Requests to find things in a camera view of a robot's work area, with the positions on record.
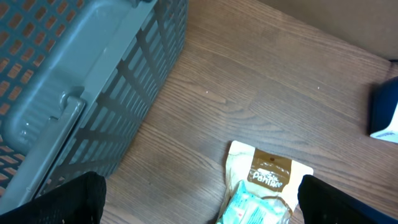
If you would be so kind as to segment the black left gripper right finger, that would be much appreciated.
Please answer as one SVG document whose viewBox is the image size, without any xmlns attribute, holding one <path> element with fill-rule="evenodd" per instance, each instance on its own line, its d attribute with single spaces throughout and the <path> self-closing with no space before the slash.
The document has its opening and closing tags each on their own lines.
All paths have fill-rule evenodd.
<svg viewBox="0 0 398 224">
<path fill-rule="evenodd" d="M 397 224 L 395 218 L 312 175 L 302 179 L 298 204 L 306 224 Z"/>
</svg>

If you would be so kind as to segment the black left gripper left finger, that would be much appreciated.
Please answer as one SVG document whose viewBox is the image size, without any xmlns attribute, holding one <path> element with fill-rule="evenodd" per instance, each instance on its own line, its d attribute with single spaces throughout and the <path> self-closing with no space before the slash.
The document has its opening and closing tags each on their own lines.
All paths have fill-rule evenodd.
<svg viewBox="0 0 398 224">
<path fill-rule="evenodd" d="M 90 171 L 1 215 L 1 224 L 99 224 L 105 200 L 106 179 Z"/>
</svg>

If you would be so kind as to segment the brown white snack bag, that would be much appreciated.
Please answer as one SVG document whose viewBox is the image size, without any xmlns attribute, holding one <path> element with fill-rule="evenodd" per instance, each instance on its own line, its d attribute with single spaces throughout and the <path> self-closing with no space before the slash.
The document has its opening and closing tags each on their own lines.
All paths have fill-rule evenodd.
<svg viewBox="0 0 398 224">
<path fill-rule="evenodd" d="M 287 208 L 288 223 L 299 204 L 298 191 L 305 175 L 313 169 L 295 160 L 270 154 L 248 144 L 232 141 L 225 165 L 226 192 L 218 219 L 241 180 L 248 191 Z"/>
</svg>

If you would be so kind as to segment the teal snack packet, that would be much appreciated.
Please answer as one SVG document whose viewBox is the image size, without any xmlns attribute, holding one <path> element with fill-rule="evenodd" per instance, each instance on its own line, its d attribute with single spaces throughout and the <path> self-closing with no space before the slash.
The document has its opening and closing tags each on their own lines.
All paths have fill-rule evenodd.
<svg viewBox="0 0 398 224">
<path fill-rule="evenodd" d="M 287 208 L 250 193 L 241 180 L 216 224 L 278 224 L 287 221 Z"/>
</svg>

